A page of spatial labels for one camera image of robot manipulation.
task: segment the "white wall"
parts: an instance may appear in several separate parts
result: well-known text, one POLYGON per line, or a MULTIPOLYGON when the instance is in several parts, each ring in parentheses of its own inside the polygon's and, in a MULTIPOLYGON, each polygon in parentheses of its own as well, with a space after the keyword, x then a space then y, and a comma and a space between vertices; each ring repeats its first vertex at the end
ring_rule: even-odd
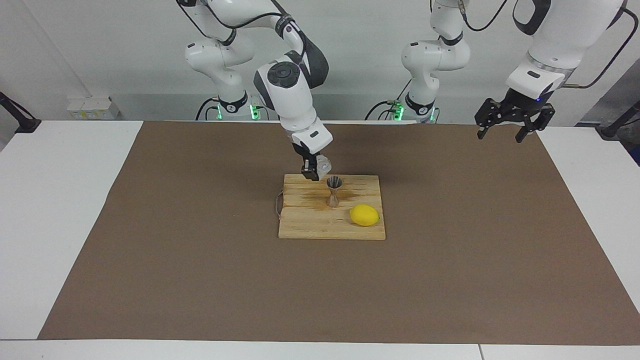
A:
MULTIPOLYGON (((472 2, 470 22, 484 24, 501 1, 472 2)), ((173 0, 3 0, 0 88, 15 94, 39 117, 65 117, 65 96, 81 89, 68 71, 61 71, 47 53, 42 54, 29 26, 8 5, 22 2, 89 91, 112 96, 127 119, 191 119, 202 100, 215 94, 209 79, 184 61, 185 45, 201 36, 173 0)), ((324 119, 360 119, 374 103, 395 97, 408 80, 400 61, 405 43, 436 38, 428 24, 427 0, 280 2, 330 62, 327 82, 314 90, 324 119)), ((531 43, 513 25, 513 3, 489 30, 465 32, 473 52, 467 68, 439 75, 442 87, 437 105, 442 122, 473 123, 485 98, 504 96, 505 79, 531 43)), ((628 7, 640 13, 639 0, 630 0, 628 7)), ((610 29, 589 51, 572 82, 591 81, 631 27, 625 16, 610 29)), ((257 55, 239 69, 255 93, 255 69, 288 49, 272 31, 245 31, 254 39, 257 55)), ((597 86, 556 93, 552 102, 558 113, 553 125, 578 122, 638 57, 640 35, 597 86)))

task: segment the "metal jigger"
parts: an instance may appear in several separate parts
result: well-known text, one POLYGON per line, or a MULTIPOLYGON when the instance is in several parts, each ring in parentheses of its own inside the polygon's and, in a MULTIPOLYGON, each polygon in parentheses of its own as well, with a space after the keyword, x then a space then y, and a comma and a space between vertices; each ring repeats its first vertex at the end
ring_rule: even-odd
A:
POLYGON ((329 191, 331 191, 331 195, 329 195, 329 199, 326 200, 326 204, 329 205, 330 208, 337 208, 338 204, 340 204, 338 190, 340 190, 342 186, 342 179, 337 176, 331 176, 326 180, 326 185, 329 187, 329 191))

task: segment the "black stand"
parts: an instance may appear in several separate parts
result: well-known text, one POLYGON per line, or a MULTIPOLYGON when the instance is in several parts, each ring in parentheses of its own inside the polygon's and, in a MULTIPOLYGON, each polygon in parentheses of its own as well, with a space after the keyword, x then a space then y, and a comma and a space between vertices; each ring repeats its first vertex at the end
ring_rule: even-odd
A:
POLYGON ((635 103, 629 110, 627 110, 620 118, 618 118, 613 124, 607 127, 597 127, 596 131, 600 134, 600 137, 604 140, 618 140, 616 134, 618 134, 618 130, 623 127, 631 118, 640 112, 640 101, 635 103))
POLYGON ((7 97, 4 93, 0 92, 0 105, 4 107, 9 114, 15 117, 15 120, 18 120, 18 124, 20 127, 15 131, 16 134, 26 133, 30 134, 33 131, 36 131, 42 120, 40 119, 29 119, 18 108, 15 107, 14 102, 7 97))

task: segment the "black cable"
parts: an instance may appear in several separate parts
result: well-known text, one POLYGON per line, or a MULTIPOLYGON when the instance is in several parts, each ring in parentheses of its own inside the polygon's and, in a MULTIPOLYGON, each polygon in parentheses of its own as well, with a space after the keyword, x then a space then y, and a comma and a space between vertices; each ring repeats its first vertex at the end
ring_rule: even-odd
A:
POLYGON ((383 112, 380 113, 380 115, 378 115, 378 120, 382 119, 382 115, 384 115, 385 113, 387 114, 387 116, 389 116, 390 113, 395 112, 394 110, 385 110, 383 112))
POLYGON ((384 104, 386 104, 387 101, 380 101, 378 104, 375 104, 371 110, 369 110, 369 112, 367 113, 367 116, 364 117, 365 120, 369 120, 369 117, 371 116, 371 113, 373 113, 373 111, 377 108, 379 108, 380 106, 383 106, 384 104))
POLYGON ((209 121, 209 110, 217 110, 217 109, 218 109, 217 106, 211 106, 207 108, 207 110, 204 112, 204 120, 209 121))
POLYGON ((218 100, 215 97, 212 97, 210 99, 205 100, 205 102, 203 102, 202 105, 200 105, 200 109, 198 110, 198 114, 196 115, 196 121, 200 120, 200 115, 202 114, 202 110, 204 110, 204 107, 207 106, 207 104, 209 104, 212 101, 218 102, 218 100))
MULTIPOLYGON (((284 14, 282 14, 282 13, 269 12, 269 13, 263 13, 262 15, 258 15, 258 16, 256 16, 256 17, 252 18, 252 19, 249 19, 249 20, 247 20, 247 21, 243 22, 243 23, 242 23, 242 24, 240 24, 240 25, 229 25, 229 24, 225 24, 222 20, 220 20, 220 18, 219 18, 219 17, 218 17, 218 15, 216 14, 216 12, 214 12, 214 11, 213 11, 213 9, 209 6, 209 4, 206 4, 206 7, 207 7, 207 9, 209 9, 209 12, 211 12, 211 15, 213 15, 213 17, 215 17, 215 18, 216 18, 216 20, 217 20, 217 21, 218 21, 222 26, 224 26, 224 27, 225 27, 225 28, 227 28, 227 29, 231 29, 231 30, 235 30, 235 29, 243 28, 243 27, 245 27, 245 26, 247 26, 247 25, 251 24, 251 23, 252 23, 252 22, 254 22, 254 21, 257 21, 257 20, 262 19, 263 17, 267 17, 267 16, 279 16, 279 17, 283 17, 283 16, 284 16, 284 14)), ((302 45, 302 54, 300 54, 300 56, 301 56, 301 57, 304 57, 304 56, 305 56, 305 54, 307 53, 307 41, 305 41, 305 40, 306 40, 306 38, 307 38, 307 36, 306 36, 306 35, 304 34, 304 32, 302 32, 302 31, 298 31, 298 30, 296 30, 296 32, 298 33, 298 35, 300 36, 300 38, 302 39, 302 42, 303 42, 303 45, 302 45)))
POLYGON ((29 112, 29 110, 25 109, 24 107, 22 107, 22 105, 18 104, 17 102, 15 102, 12 98, 8 97, 7 95, 5 95, 4 97, 7 98, 7 100, 9 100, 16 108, 22 110, 23 113, 29 115, 31 117, 31 120, 35 120, 36 117, 33 116, 33 114, 31 114, 29 112))
POLYGON ((233 29, 239 29, 239 28, 245 27, 245 26, 247 26, 247 25, 251 24, 252 22, 254 22, 254 21, 256 21, 256 20, 260 20, 260 19, 262 19, 263 17, 267 17, 267 16, 280 16, 280 17, 283 17, 283 16, 284 16, 284 15, 283 15, 283 14, 281 14, 281 13, 275 13, 275 12, 263 13, 262 15, 258 15, 258 16, 256 16, 256 17, 252 18, 252 19, 249 19, 249 20, 247 20, 246 22, 243 22, 243 23, 242 23, 242 24, 240 24, 240 25, 228 25, 228 24, 225 24, 222 20, 220 20, 220 18, 218 17, 218 15, 216 15, 216 13, 215 13, 215 12, 213 11, 213 9, 209 6, 209 4, 206 4, 205 6, 207 7, 207 9, 209 9, 209 12, 211 12, 211 15, 213 15, 213 17, 215 17, 215 18, 216 18, 216 20, 217 20, 217 21, 218 21, 222 26, 224 26, 224 27, 225 27, 225 28, 227 28, 227 29, 231 29, 231 30, 233 30, 233 29))
POLYGON ((260 107, 261 109, 264 109, 264 111, 267 112, 267 120, 271 121, 271 118, 269 117, 269 109, 267 108, 267 106, 264 104, 264 101, 262 101, 262 96, 258 96, 258 98, 260 99, 260 103, 262 104, 262 106, 260 107))
POLYGON ((184 9, 184 7, 182 6, 182 4, 180 4, 179 0, 175 0, 175 3, 178 4, 178 6, 180 7, 180 9, 182 10, 182 12, 187 15, 187 18, 189 18, 189 21, 191 21, 191 23, 196 27, 196 29, 198 29, 198 31, 202 34, 203 37, 205 38, 212 38, 210 36, 208 36, 207 34, 204 33, 204 31, 202 31, 202 29, 200 29, 200 26, 198 26, 198 24, 196 24, 196 22, 191 18, 191 16, 189 15, 189 13, 187 12, 187 10, 184 9))
POLYGON ((476 32, 484 31, 487 28, 489 28, 489 26, 491 26, 491 24, 493 24, 493 22, 498 17, 498 15, 500 15, 500 12, 502 12, 502 9, 504 8, 504 6, 507 5, 507 2, 509 2, 509 0, 504 0, 502 2, 502 5, 500 5, 500 8, 498 8, 498 11, 495 13, 495 15, 491 18, 491 20, 487 23, 487 25, 483 26, 482 28, 476 29, 473 26, 471 26, 471 24, 469 24, 469 20, 467 19, 467 11, 466 10, 464 10, 462 12, 462 19, 465 21, 465 24, 467 25, 469 30, 476 31, 476 32))
POLYGON ((611 60, 607 64, 607 66, 604 67, 604 70, 589 85, 564 84, 563 88, 588 89, 588 88, 592 87, 593 85, 595 85, 595 83, 597 83, 600 79, 602 79, 602 76, 604 76, 604 74, 609 70, 609 67, 611 67, 613 62, 616 61, 616 59, 618 58, 618 55, 620 55, 620 53, 622 53, 622 50, 625 49, 627 44, 631 41, 631 39, 636 34, 636 31, 638 30, 638 16, 636 14, 634 14, 631 10, 627 9, 627 8, 622 9, 622 11, 624 11, 627 15, 631 16, 631 18, 634 20, 634 28, 631 31, 631 34, 629 34, 629 36, 625 40, 625 42, 622 43, 622 46, 618 49, 616 54, 611 58, 611 60))
POLYGON ((267 121, 271 121, 271 119, 269 118, 269 110, 268 110, 266 107, 264 107, 264 106, 256 106, 255 108, 256 108, 257 110, 262 110, 262 109, 264 109, 264 111, 266 111, 266 112, 267 112, 267 121))
MULTIPOLYGON (((406 90, 406 88, 409 87, 409 84, 411 83, 412 79, 409 79, 409 81, 407 81, 406 85, 404 86, 404 88, 402 89, 402 91, 400 91, 400 94, 398 94, 398 97, 396 97, 396 101, 400 100, 400 97, 402 96, 402 94, 404 94, 404 91, 406 90)), ((387 113, 387 115, 385 116, 385 120, 388 119, 390 112, 387 113)))

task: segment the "brown paper mat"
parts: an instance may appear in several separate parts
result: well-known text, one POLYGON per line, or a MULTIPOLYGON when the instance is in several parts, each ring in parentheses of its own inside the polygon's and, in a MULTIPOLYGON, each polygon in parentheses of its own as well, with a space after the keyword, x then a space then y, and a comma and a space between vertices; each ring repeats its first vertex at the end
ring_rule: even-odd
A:
POLYGON ((40 339, 640 345, 640 316, 537 136, 330 126, 386 241, 279 240, 278 124, 147 122, 40 339))

